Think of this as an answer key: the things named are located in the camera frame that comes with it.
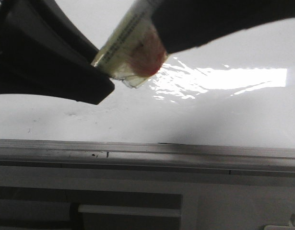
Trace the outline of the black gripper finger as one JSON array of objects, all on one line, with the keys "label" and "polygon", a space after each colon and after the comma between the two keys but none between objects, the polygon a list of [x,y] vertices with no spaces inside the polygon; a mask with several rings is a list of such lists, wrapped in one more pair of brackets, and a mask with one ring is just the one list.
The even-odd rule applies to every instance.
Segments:
[{"label": "black gripper finger", "polygon": [[54,0],[0,0],[0,94],[99,104],[115,86],[97,53]]},{"label": "black gripper finger", "polygon": [[152,14],[169,54],[289,18],[295,18],[295,0],[165,0]]}]

